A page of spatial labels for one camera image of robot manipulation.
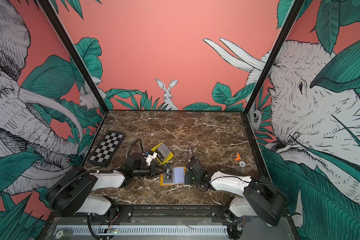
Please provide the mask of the yellow leather card holder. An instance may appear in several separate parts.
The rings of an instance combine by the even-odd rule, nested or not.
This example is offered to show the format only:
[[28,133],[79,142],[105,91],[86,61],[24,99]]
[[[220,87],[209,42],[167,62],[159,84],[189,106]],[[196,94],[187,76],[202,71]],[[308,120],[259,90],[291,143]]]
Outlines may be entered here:
[[[186,168],[185,167],[176,167],[173,168],[173,184],[172,185],[184,185],[185,184],[185,176],[186,176]],[[160,185],[161,186],[171,186],[171,185],[163,185],[163,173],[160,175]]]

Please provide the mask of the yellow plastic card tray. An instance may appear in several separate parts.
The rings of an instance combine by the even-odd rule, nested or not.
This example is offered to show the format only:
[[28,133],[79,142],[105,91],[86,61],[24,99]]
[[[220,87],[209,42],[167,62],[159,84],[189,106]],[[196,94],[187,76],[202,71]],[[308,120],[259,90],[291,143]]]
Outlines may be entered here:
[[154,153],[157,153],[156,159],[161,165],[166,164],[174,157],[174,154],[164,143],[158,144],[157,146],[152,148],[152,151]]

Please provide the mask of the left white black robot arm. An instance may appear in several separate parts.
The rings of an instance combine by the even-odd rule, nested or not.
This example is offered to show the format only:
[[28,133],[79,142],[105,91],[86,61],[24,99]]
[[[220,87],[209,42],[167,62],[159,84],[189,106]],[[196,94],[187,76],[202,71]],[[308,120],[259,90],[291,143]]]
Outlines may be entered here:
[[150,155],[133,153],[115,170],[99,171],[74,167],[47,193],[49,209],[63,217],[74,214],[98,215],[107,221],[117,219],[118,205],[109,197],[95,196],[92,191],[105,188],[124,188],[134,178],[154,178],[164,168],[153,162]]

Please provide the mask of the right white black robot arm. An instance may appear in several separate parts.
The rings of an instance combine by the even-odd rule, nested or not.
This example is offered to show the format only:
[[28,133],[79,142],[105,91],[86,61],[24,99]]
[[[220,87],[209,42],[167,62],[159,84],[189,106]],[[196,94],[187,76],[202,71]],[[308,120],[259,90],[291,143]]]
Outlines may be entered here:
[[234,176],[221,171],[207,171],[195,157],[186,165],[186,179],[201,191],[223,191],[236,195],[224,205],[221,215],[233,223],[243,217],[258,217],[270,226],[277,226],[287,197],[261,173]]

